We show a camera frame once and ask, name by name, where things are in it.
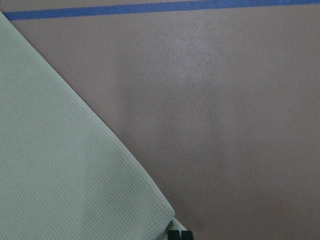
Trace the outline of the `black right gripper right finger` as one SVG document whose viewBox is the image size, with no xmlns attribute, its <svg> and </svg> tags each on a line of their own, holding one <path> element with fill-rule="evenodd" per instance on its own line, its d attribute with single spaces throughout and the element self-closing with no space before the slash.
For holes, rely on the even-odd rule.
<svg viewBox="0 0 320 240">
<path fill-rule="evenodd" d="M 193 232 L 190 230 L 182 230 L 181 240 L 194 240 Z"/>
</svg>

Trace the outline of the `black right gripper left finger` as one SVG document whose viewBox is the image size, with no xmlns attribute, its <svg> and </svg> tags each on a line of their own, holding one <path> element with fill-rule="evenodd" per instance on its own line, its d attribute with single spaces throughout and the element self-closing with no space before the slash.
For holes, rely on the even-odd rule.
<svg viewBox="0 0 320 240">
<path fill-rule="evenodd" d="M 168 240 L 181 240 L 181 235 L 179 230 L 169 230 L 167 233 Z"/>
</svg>

